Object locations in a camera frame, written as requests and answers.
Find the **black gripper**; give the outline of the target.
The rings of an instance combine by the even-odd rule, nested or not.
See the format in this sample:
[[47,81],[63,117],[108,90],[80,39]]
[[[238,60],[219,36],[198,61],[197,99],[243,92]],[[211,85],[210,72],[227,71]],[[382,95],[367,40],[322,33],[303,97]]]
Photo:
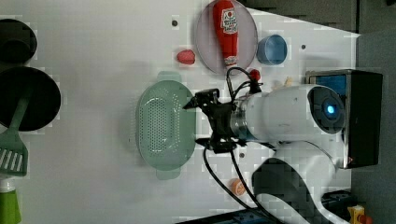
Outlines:
[[219,101],[219,89],[209,89],[195,93],[184,106],[184,109],[199,107],[207,116],[212,134],[209,138],[199,138],[195,143],[209,147],[216,154],[227,153],[236,149],[237,146],[245,147],[247,142],[240,140],[231,128],[231,114],[236,105],[232,102],[221,103]]

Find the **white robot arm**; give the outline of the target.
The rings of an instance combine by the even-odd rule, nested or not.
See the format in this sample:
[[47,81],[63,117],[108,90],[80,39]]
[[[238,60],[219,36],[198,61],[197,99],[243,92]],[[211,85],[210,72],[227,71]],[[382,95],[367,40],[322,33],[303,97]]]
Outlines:
[[348,224],[321,202],[344,162],[347,115],[335,91],[309,84],[222,103],[219,90],[211,89],[185,106],[207,116],[212,134],[197,142],[215,153],[233,153],[249,142],[273,149],[251,176],[252,200],[268,217],[282,224]]

